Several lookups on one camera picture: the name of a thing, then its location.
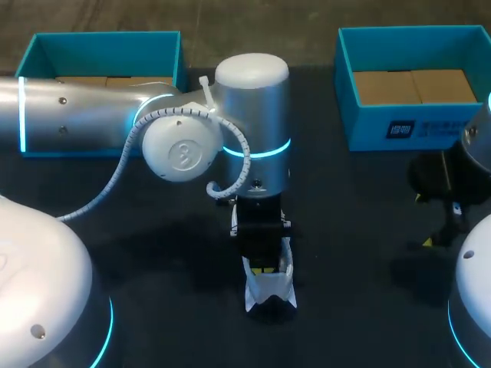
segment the black mechanical part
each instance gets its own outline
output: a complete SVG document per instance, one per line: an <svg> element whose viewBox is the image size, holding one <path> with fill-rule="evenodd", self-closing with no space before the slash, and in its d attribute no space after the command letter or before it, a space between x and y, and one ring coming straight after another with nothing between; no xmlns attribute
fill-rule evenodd
<svg viewBox="0 0 491 368"><path fill-rule="evenodd" d="M238 197L237 241L251 268L278 270L282 238L288 236L282 220L281 195L264 199Z"/></svg>
<svg viewBox="0 0 491 368"><path fill-rule="evenodd" d="M449 248L459 234L470 230L469 207L491 196L491 178L467 156L460 142L444 151L420 154L410 163L408 179L418 202L440 200L445 210L445 224L424 247Z"/></svg>

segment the screw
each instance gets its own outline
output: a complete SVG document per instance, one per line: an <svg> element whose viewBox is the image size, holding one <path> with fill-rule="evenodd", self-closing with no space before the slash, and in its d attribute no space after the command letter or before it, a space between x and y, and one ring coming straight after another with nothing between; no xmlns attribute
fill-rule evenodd
<svg viewBox="0 0 491 368"><path fill-rule="evenodd" d="M476 136L476 134L477 134L477 128L474 127L474 126L472 126L472 127L469 128L468 132L469 132L469 136L471 138L474 138Z"/></svg>
<svg viewBox="0 0 491 368"><path fill-rule="evenodd" d="M261 180L259 180L259 179L254 179L254 180L252 181L252 187L253 187L253 188L256 188L256 189L261 188L261 187L262 187L262 182L261 182Z"/></svg>

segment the silver robotic arm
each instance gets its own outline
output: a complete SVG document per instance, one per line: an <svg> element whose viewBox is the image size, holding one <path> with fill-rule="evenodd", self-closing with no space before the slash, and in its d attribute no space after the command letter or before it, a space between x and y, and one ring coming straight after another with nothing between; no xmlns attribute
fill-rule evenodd
<svg viewBox="0 0 491 368"><path fill-rule="evenodd" d="M442 200L446 224L423 244L449 248L468 233L457 259L455 281L447 305L449 366L491 366L491 215L469 232L466 211L491 196L491 95L466 125L460 139L439 153L424 153L410 167L418 199Z"/></svg>
<svg viewBox="0 0 491 368"><path fill-rule="evenodd" d="M0 217L8 220L0 222L0 355L8 357L0 368L120 366L113 304L62 222L100 203L134 152L162 179L182 182L204 173L223 150L228 188L211 182L206 192L235 199L231 236L247 280L245 308L272 298L296 307L290 223L281 206L289 177L288 67L272 55L244 54L222 62L215 80L209 87L203 78L202 90L181 94L158 83L113 90L0 79L1 151L120 156L101 193L59 218L0 196Z"/></svg>

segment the black table surface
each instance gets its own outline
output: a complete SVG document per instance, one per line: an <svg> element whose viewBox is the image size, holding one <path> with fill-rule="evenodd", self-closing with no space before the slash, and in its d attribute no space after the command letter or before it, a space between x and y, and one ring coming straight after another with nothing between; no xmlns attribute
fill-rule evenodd
<svg viewBox="0 0 491 368"><path fill-rule="evenodd" d="M191 70L192 87L211 70ZM110 196L69 225L87 246L115 306L126 368L444 367L447 296L456 253L408 252L443 222L415 205L406 168L415 152L349 153L332 67L291 70L291 182L284 210L294 240L295 318L248 317L245 277L230 245L230 209L205 185L157 178L133 160ZM92 199L113 159L0 156L0 192L52 215ZM471 212L473 224L491 209Z"/></svg>

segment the coiled cable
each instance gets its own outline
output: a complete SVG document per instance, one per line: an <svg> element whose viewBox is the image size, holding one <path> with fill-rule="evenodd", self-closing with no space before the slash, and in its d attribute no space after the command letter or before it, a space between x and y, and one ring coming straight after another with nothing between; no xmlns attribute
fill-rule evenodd
<svg viewBox="0 0 491 368"><path fill-rule="evenodd" d="M251 150L249 148L249 144L244 134L233 123L231 123L227 119L218 117L215 114L211 114L197 109L185 108L185 107L169 107L166 109L156 110L151 113L148 113L133 125L133 128L131 129L124 143L123 152L121 153L120 161L117 164L117 167L114 170L113 175L109 179L109 182L102 189L102 191L85 206L67 215L59 216L57 217L57 220L62 222L70 221L89 212L96 205L101 203L101 201L107 196L107 194L109 194L109 192L112 190L116 182L121 177L121 174L128 163L128 159L130 158L131 148L134 142L137 140L137 137L140 134L142 128L146 126L148 123L152 123L153 121L161 117L173 117L173 116L197 117L199 119L208 120L212 123L217 122L218 124L224 126L226 129L230 130L233 133L233 135L237 138L242 148L242 152L244 154L242 170L239 174L239 177L229 188L224 190L221 190L216 184L216 182L209 182L208 185L206 186L206 193L208 193L208 195L213 199L223 199L235 194L246 181L247 175L249 174L249 169L251 167Z"/></svg>

